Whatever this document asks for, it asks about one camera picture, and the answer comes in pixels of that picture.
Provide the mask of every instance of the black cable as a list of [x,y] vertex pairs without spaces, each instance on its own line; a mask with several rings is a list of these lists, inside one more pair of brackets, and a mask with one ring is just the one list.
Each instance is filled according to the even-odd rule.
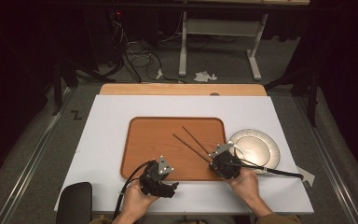
[[103,82],[107,82],[107,83],[112,83],[112,82],[116,82],[115,79],[110,79],[108,77],[104,77],[101,76],[99,73],[89,69],[88,67],[85,67],[83,65],[81,65],[80,63],[76,63],[75,61],[72,61],[69,58],[63,58],[66,62],[68,62],[71,66],[73,66],[74,68],[78,69],[78,70],[82,70],[83,72],[89,74],[90,76],[99,79]]
[[153,78],[149,75],[148,73],[148,69],[149,67],[155,62],[155,60],[152,58],[152,56],[156,57],[157,60],[158,60],[158,69],[161,69],[161,66],[162,66],[162,63],[161,63],[161,59],[159,58],[159,56],[155,53],[155,52],[151,52],[151,51],[146,51],[146,52],[143,52],[143,51],[138,51],[136,53],[132,52],[132,55],[134,56],[138,56],[138,55],[144,55],[149,61],[145,64],[142,64],[142,65],[135,65],[133,64],[135,60],[138,59],[138,57],[136,58],[133,58],[131,60],[128,59],[129,61],[129,64],[131,64],[131,66],[133,67],[145,67],[146,68],[146,75],[152,79],[152,80],[155,80],[155,81],[160,81],[160,80],[168,80],[168,81],[175,81],[175,82],[182,82],[182,83],[187,83],[185,81],[183,81],[182,79],[177,79],[177,78],[170,78],[170,77],[165,77],[165,76],[161,76],[163,79],[157,79],[157,78]]
[[[131,43],[127,43],[127,45],[128,45],[128,48],[130,49],[130,52],[132,53],[132,54],[141,54],[144,50],[145,50],[145,46],[142,44],[142,43],[140,43],[140,42],[131,42]],[[131,47],[132,46],[141,46],[141,49],[138,49],[136,52],[134,52],[132,49],[131,49]]]
[[165,45],[165,46],[168,46],[168,47],[176,47],[176,46],[180,46],[182,44],[182,40],[181,39],[178,39],[179,36],[176,36],[175,38],[171,38],[171,39],[167,39],[167,40],[163,40],[163,41],[160,41],[159,44],[161,45]]
[[275,169],[271,169],[271,168],[267,168],[264,166],[259,166],[259,165],[247,165],[247,164],[234,164],[234,163],[226,163],[225,165],[231,165],[231,166],[238,166],[238,167],[246,167],[246,168],[252,168],[252,169],[258,169],[258,170],[262,170],[268,173],[272,173],[275,175],[287,175],[287,176],[292,176],[292,177],[298,177],[301,180],[304,179],[304,176],[301,174],[295,174],[295,173],[289,173],[289,172],[285,172],[285,171],[280,171],[280,170],[275,170]]
[[141,82],[142,82],[142,79],[141,79],[141,77],[139,76],[138,72],[137,72],[137,71],[135,70],[135,68],[133,67],[133,65],[132,65],[132,63],[131,63],[129,57],[127,56],[127,53],[124,53],[124,55],[126,56],[127,62],[130,64],[132,70],[135,72],[134,74],[131,73],[131,75],[134,75],[134,76],[132,76],[133,79],[135,79],[136,82],[141,83]]
[[[220,35],[220,37],[222,38],[227,38],[228,36],[227,35]],[[241,41],[245,38],[246,36],[235,36],[232,40],[223,40],[223,39],[218,39],[214,36],[206,36],[205,38],[208,38],[210,39],[213,43],[224,43],[224,44],[230,44],[230,43],[235,43],[235,42],[238,42],[238,41]]]
[[124,68],[128,73],[130,73],[133,79],[136,79],[136,75],[130,70],[130,68],[127,65],[124,65]]
[[126,192],[127,186],[130,184],[130,182],[134,179],[133,176],[140,170],[142,169],[144,166],[150,164],[152,161],[147,161],[145,163],[143,163],[142,165],[138,166],[138,168],[136,168],[132,174],[130,175],[130,177],[127,179],[126,183],[124,184],[123,188],[121,189],[120,195],[118,196],[117,199],[117,204],[116,204],[116,209],[115,209],[115,213],[113,214],[113,219],[115,219],[118,216],[118,210],[120,209],[121,206],[121,201],[123,200],[124,197],[124,193]]
[[[109,76],[112,76],[114,73],[118,72],[122,67],[124,66],[124,60],[123,59],[120,59],[118,61],[118,63],[116,64],[116,66],[111,69],[109,72],[105,73],[105,74],[100,74],[100,73],[97,73],[95,72],[95,74],[98,74],[100,75],[101,77],[109,77]],[[83,75],[80,75],[80,74],[76,74],[77,77],[81,77],[81,78],[84,78],[84,79],[93,79],[93,78],[96,78],[95,75],[92,76],[90,75],[90,77],[86,77],[86,76],[83,76]]]
[[206,43],[203,45],[203,46],[201,46],[201,47],[191,47],[190,46],[190,42],[187,42],[187,44],[186,44],[186,46],[189,48],[189,49],[203,49],[203,48],[205,48],[206,46],[208,46],[208,44],[210,43],[210,41],[211,41],[211,39],[208,39],[208,38],[204,38],[204,39],[202,39],[202,41],[206,41]]
[[134,180],[138,180],[138,179],[141,179],[140,177],[138,178],[133,178],[132,180],[130,180],[130,182],[134,181]]

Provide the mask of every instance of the black electronic device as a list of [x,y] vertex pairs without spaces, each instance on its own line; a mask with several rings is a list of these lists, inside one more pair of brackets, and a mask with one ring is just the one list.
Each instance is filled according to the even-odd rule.
[[172,185],[162,183],[173,168],[160,156],[159,162],[152,160],[145,167],[144,173],[139,177],[141,191],[144,195],[151,194],[158,197],[171,198],[179,185],[178,182]]
[[209,156],[213,158],[209,167],[216,175],[225,179],[236,178],[240,175],[241,161],[238,157],[233,156],[229,152],[229,149],[233,147],[233,145],[234,144],[231,143],[218,145],[214,152],[209,154]]

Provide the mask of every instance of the wire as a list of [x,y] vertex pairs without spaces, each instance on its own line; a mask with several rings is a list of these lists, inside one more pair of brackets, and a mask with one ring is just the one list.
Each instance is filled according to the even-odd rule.
[[182,40],[180,39],[176,39],[176,38],[173,38],[171,40],[167,40],[167,41],[164,41],[164,42],[161,42],[162,45],[164,46],[168,46],[168,47],[176,47],[176,46],[180,46],[182,45]]
[[177,36],[175,36],[175,35],[178,33],[178,31],[179,31],[180,24],[182,23],[182,18],[183,18],[183,12],[180,14],[179,22],[178,22],[178,25],[176,26],[176,30],[175,30],[175,32],[173,33],[173,35],[172,35],[171,37],[167,38],[167,39],[160,40],[159,43],[166,42],[166,41],[175,39],[175,38],[177,38],[177,37],[179,37],[179,36],[182,36],[182,35],[177,35]]
[[[132,41],[132,42],[127,43],[127,45],[129,46],[129,50],[133,56],[136,56],[137,54],[141,54],[145,50],[145,46],[140,41]],[[134,45],[140,46],[141,49],[139,49],[137,52],[132,52],[131,47]]]
[[[160,80],[167,80],[167,81],[174,81],[174,82],[182,82],[182,83],[186,83],[185,81],[183,81],[182,79],[177,79],[177,78],[170,78],[170,77],[166,77],[166,76],[161,76],[162,79],[158,79],[158,78],[154,78],[151,77],[149,74],[149,68],[152,64],[154,64],[154,62],[156,61],[154,58],[157,59],[158,61],[158,69],[161,69],[162,63],[161,63],[161,59],[159,58],[159,56],[157,55],[157,53],[155,52],[151,52],[151,51],[138,51],[137,53],[131,51],[132,56],[134,56],[135,58],[133,59],[128,59],[129,64],[133,67],[133,70],[135,70],[135,67],[145,67],[145,72],[146,75],[155,81],[160,81]],[[147,62],[144,64],[134,64],[134,62],[140,58],[146,58]]]
[[127,71],[130,72],[131,76],[133,77],[133,79],[134,79],[136,82],[141,83],[141,82],[142,82],[141,76],[139,76],[138,72],[137,72],[136,69],[133,67],[133,65],[132,65],[132,63],[131,63],[129,57],[127,56],[127,53],[124,53],[124,56],[126,57],[127,62],[130,64],[130,66],[131,66],[132,70],[134,71],[134,73],[133,73],[133,72],[130,72],[130,68],[127,67],[127,65],[125,65],[126,68],[127,68]]
[[[218,39],[218,38],[210,36],[210,35],[189,35],[188,39],[193,40],[193,41],[192,42],[187,41],[187,47],[190,48],[190,49],[203,49],[206,46],[208,46],[210,44],[215,44],[215,43],[230,44],[230,43],[235,43],[235,42],[241,41],[246,36],[235,36],[232,40],[224,40],[223,38],[228,37],[226,35],[220,35],[219,37],[221,39]],[[192,47],[192,46],[190,46],[191,43],[197,43],[197,42],[201,42],[201,41],[205,41],[205,43],[200,47]]]
[[113,219],[115,219],[118,216],[118,210],[120,209],[121,206],[121,201],[123,200],[124,197],[124,193],[126,192],[127,186],[130,184],[131,181],[137,179],[132,179],[133,176],[140,170],[142,169],[144,166],[151,164],[152,161],[147,161],[143,164],[141,164],[140,166],[138,166],[138,168],[136,168],[132,174],[130,175],[130,177],[127,179],[126,183],[124,184],[123,188],[121,189],[120,195],[118,195],[118,199],[117,199],[117,204],[116,204],[116,210],[115,213],[113,214]]
[[295,173],[289,173],[289,172],[285,172],[285,171],[275,170],[275,169],[267,168],[265,166],[247,165],[247,164],[234,164],[234,163],[226,163],[225,165],[253,168],[253,169],[262,170],[264,172],[272,173],[272,174],[275,174],[275,175],[287,175],[287,176],[292,176],[292,177],[298,177],[301,180],[304,179],[304,176],[301,175],[301,174],[295,174]]
[[[112,21],[113,24],[116,25],[116,30],[115,31],[112,31],[112,35],[111,38],[112,38],[112,43],[113,43],[113,47],[118,50],[118,53],[122,54],[122,52],[120,52],[122,49],[120,48],[120,44],[122,43],[123,41],[123,36],[125,35],[124,33],[124,30],[121,26],[120,23],[116,22],[116,21]],[[120,28],[120,31],[121,31],[121,35],[120,35],[120,40],[119,41],[116,41],[116,37],[119,35],[118,32],[119,32],[119,28]],[[79,68],[79,70],[82,70],[83,72],[85,72],[86,74],[88,74],[89,76],[83,76],[81,74],[78,74],[76,73],[76,76],[77,77],[80,77],[80,78],[83,78],[83,79],[98,79],[100,81],[103,81],[103,82],[116,82],[114,79],[109,79],[107,77],[115,74],[116,72],[118,72],[119,70],[121,70],[121,68],[124,66],[124,60],[121,56],[120,59],[117,60],[116,63],[116,66],[114,68],[112,68],[110,71],[108,71],[107,73],[105,74],[101,74],[100,72],[98,71],[95,71],[95,70],[92,70],[92,69],[88,69],[86,67],[83,67],[83,66],[79,66],[79,64],[76,64],[75,62],[73,62],[72,60],[69,60],[69,59],[66,59],[66,61],[68,63],[70,63],[71,65],[76,65],[76,68]]]
[[252,163],[251,161],[247,161],[247,160],[244,160],[244,159],[240,159],[240,161],[248,162],[248,163],[251,163],[252,165],[257,166],[257,164],[256,164],[256,163]]

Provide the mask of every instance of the wooden tray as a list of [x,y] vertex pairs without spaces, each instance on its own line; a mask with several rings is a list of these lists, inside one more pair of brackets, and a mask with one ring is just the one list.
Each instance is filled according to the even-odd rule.
[[217,144],[226,142],[224,124],[217,118],[137,117],[130,122],[121,175],[127,179],[139,165],[153,159],[159,161],[162,155],[174,168],[166,180],[221,180],[203,158],[173,136],[175,133],[197,151],[207,155],[183,127],[209,152]]

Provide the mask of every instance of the metal plate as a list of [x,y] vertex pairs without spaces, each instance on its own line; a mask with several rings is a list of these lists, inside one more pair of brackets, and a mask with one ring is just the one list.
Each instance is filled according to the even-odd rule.
[[[234,133],[230,139],[236,145],[229,151],[232,155],[237,154],[243,163],[257,164],[274,169],[278,166],[281,154],[277,144],[267,134],[254,129],[244,129]],[[264,174],[261,170],[255,170],[258,174]]]

